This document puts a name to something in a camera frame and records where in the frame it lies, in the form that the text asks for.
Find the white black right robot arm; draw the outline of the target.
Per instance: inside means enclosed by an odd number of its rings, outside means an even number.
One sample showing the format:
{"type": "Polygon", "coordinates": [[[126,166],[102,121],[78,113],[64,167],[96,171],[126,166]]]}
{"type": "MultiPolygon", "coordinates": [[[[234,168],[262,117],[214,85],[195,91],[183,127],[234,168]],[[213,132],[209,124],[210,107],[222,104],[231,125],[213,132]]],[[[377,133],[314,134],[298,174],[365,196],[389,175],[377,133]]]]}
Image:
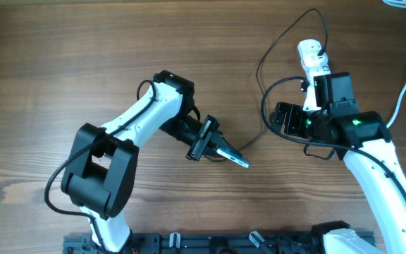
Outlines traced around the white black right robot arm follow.
{"type": "Polygon", "coordinates": [[[388,253],[406,253],[406,178],[389,130],[375,111],[359,112],[356,101],[306,110],[279,102],[262,120],[274,134],[294,143],[330,147],[366,196],[388,253]]]}

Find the Galaxy S25 smartphone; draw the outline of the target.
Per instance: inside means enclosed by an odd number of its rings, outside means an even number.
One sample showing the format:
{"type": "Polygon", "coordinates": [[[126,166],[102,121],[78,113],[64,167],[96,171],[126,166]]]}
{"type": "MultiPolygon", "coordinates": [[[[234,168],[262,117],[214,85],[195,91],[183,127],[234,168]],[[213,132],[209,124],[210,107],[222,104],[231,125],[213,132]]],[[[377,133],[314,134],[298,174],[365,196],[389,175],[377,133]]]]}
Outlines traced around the Galaxy S25 smartphone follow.
{"type": "Polygon", "coordinates": [[[232,162],[235,162],[236,164],[244,167],[244,168],[249,168],[250,163],[247,158],[243,157],[241,154],[232,152],[226,148],[219,147],[216,152],[221,155],[222,157],[229,159],[232,162]]]}

